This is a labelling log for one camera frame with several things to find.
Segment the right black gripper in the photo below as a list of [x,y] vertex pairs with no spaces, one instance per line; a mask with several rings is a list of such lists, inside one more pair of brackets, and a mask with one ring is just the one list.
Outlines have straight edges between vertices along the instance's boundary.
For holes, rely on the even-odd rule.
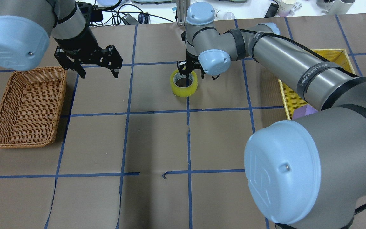
[[194,70],[200,70],[201,78],[204,79],[205,72],[199,62],[198,56],[190,53],[186,49],[186,59],[184,61],[177,61],[177,70],[180,75],[188,76]]

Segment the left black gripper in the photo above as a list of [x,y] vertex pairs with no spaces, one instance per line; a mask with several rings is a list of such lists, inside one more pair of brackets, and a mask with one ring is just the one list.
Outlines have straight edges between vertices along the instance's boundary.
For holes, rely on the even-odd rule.
[[86,71],[82,64],[96,64],[111,70],[113,77],[118,78],[123,64],[121,55],[114,45],[100,47],[89,27],[74,38],[54,39],[58,44],[55,58],[63,68],[76,71],[84,79]]

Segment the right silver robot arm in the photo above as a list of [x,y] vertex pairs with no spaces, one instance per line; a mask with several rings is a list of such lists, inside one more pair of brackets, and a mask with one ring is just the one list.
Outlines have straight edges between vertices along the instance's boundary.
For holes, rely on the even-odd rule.
[[219,76],[251,57],[307,104],[290,120],[252,134],[245,146],[248,186],[263,215],[283,229],[348,229],[366,195],[366,77],[262,23],[220,34],[207,2],[187,9],[186,77],[200,69]]

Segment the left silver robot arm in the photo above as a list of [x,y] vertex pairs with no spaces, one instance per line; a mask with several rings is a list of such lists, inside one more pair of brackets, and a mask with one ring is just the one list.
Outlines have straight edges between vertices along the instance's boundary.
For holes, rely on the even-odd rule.
[[115,78],[123,59],[113,45],[101,48],[75,0],[0,0],[0,67],[35,69],[49,47],[64,69],[85,78],[83,64],[107,68]]

